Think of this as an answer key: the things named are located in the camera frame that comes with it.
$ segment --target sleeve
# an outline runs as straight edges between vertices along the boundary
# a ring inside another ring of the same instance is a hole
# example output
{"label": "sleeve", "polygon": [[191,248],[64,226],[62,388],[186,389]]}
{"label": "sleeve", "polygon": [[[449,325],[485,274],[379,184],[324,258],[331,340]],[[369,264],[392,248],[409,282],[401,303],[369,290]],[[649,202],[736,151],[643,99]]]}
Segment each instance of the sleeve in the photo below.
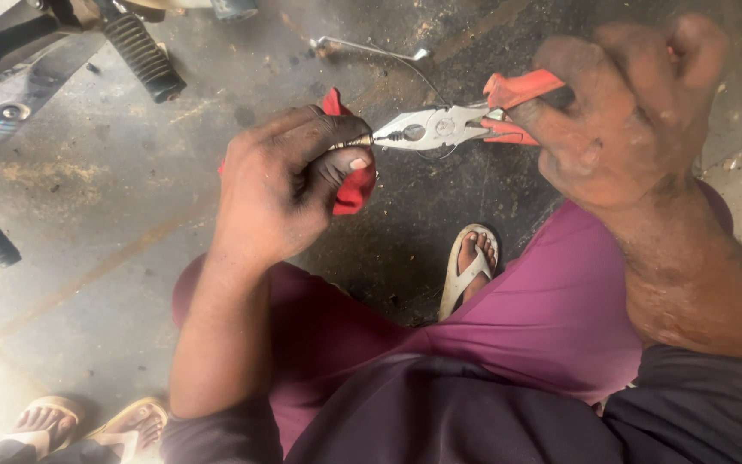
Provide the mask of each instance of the sleeve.
{"label": "sleeve", "polygon": [[166,464],[282,462],[280,430],[267,397],[200,418],[170,416],[160,454]]}
{"label": "sleeve", "polygon": [[656,345],[603,421],[628,462],[742,463],[742,359]]}

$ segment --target concrete floor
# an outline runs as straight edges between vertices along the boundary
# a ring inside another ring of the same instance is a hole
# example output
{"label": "concrete floor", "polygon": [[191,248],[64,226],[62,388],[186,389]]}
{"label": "concrete floor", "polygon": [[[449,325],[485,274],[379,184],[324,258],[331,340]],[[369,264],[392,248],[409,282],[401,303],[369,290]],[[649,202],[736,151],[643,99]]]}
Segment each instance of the concrete floor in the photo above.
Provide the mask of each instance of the concrete floor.
{"label": "concrete floor", "polygon": [[[272,111],[316,102],[331,86],[372,126],[437,102],[396,61],[347,49],[319,56],[308,38],[431,49],[420,67],[457,102],[481,99],[493,72],[526,71],[551,33],[586,35],[613,19],[656,24],[678,11],[705,11],[742,46],[737,1],[264,0],[260,8],[234,26],[207,10],[169,13],[149,26],[189,82],[178,101],[153,104],[106,46],[91,59],[100,73],[80,70],[0,148],[0,226],[24,258],[0,269],[0,437],[39,395],[79,399],[87,432],[139,397],[167,394],[177,338],[170,290],[208,246],[216,167],[234,134]],[[712,115],[718,140],[703,157],[707,174],[742,150],[742,73],[725,84]],[[377,152],[367,207],[337,218],[294,262],[397,322],[430,322],[461,227],[493,227],[505,263],[561,201],[534,155],[482,142],[442,160]],[[742,211],[742,203],[733,207]],[[144,459],[156,461],[156,452]]]}

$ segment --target dark shirt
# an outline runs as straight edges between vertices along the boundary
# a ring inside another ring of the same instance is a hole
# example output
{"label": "dark shirt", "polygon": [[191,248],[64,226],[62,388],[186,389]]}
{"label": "dark shirt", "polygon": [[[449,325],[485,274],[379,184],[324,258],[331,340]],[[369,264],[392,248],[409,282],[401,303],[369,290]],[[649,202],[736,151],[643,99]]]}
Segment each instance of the dark shirt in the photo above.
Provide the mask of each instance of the dark shirt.
{"label": "dark shirt", "polygon": [[[353,375],[285,461],[742,464],[742,360],[658,345],[638,379],[601,418],[457,359],[393,355]],[[169,464],[282,462],[266,398],[171,420],[161,454]]]}

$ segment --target white sandal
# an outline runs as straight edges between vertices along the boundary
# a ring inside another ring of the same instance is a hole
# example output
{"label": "white sandal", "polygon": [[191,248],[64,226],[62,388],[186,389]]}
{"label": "white sandal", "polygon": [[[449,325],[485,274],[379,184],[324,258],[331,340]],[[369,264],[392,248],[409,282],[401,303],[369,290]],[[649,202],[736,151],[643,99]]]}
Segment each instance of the white sandal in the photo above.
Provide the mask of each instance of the white sandal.
{"label": "white sandal", "polygon": [[90,432],[85,438],[83,438],[83,440],[93,440],[104,446],[121,444],[122,456],[119,457],[119,464],[125,464],[134,458],[136,447],[139,444],[139,430],[129,430],[128,432],[123,433],[106,433],[105,430],[119,420],[122,420],[124,416],[133,414],[135,410],[142,408],[143,406],[153,407],[151,415],[159,414],[159,417],[161,417],[160,424],[162,428],[164,428],[167,423],[167,411],[165,410],[165,406],[162,405],[159,399],[149,396],[148,398],[142,398],[131,406],[122,409],[122,412],[115,415],[107,422],[107,424],[102,425],[93,432]]}
{"label": "white sandal", "polygon": [[74,401],[70,401],[67,398],[61,396],[43,396],[38,400],[30,403],[25,410],[34,408],[51,408],[56,409],[65,416],[73,416],[76,419],[76,424],[71,428],[67,434],[65,441],[56,449],[50,449],[50,432],[47,430],[36,430],[34,432],[21,432],[21,433],[10,433],[5,435],[5,438],[16,440],[17,442],[25,443],[26,445],[33,445],[36,448],[36,461],[41,461],[42,458],[49,455],[50,452],[62,449],[70,444],[71,438],[73,437],[73,430],[82,422],[85,417],[85,410],[82,406],[77,405]]}
{"label": "white sandal", "polygon": [[460,274],[457,274],[457,261],[460,258],[460,250],[462,249],[462,241],[471,232],[477,232],[478,234],[485,234],[486,237],[491,240],[491,248],[494,248],[494,258],[499,259],[497,254],[497,237],[486,227],[479,224],[470,224],[461,230],[457,234],[457,238],[454,240],[454,245],[451,247],[451,254],[448,256],[448,268],[445,271],[445,288],[443,289],[443,299],[439,303],[438,321],[442,321],[448,318],[452,312],[454,312],[454,306],[462,295],[462,292],[471,285],[471,281],[480,273],[486,274],[488,280],[493,280],[494,276],[491,275],[491,270],[488,268],[488,258],[486,254],[482,252],[482,249],[478,246],[474,246],[474,251],[477,252],[477,257],[469,266]]}

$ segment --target orange pliers handle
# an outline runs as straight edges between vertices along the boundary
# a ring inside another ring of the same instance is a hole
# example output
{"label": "orange pliers handle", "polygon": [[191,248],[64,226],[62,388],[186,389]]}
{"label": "orange pliers handle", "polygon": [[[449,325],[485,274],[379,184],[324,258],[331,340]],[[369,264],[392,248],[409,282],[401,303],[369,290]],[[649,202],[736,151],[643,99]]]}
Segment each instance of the orange pliers handle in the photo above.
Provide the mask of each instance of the orange pliers handle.
{"label": "orange pliers handle", "polygon": [[[483,95],[488,96],[489,108],[507,110],[520,103],[541,96],[543,93],[559,89],[565,84],[545,69],[538,69],[516,78],[506,78],[502,74],[494,73],[488,79]],[[487,117],[482,118],[480,124],[491,129],[495,137],[486,139],[486,142],[520,143],[524,145],[539,145],[528,132],[520,126],[508,121],[497,121]]]}

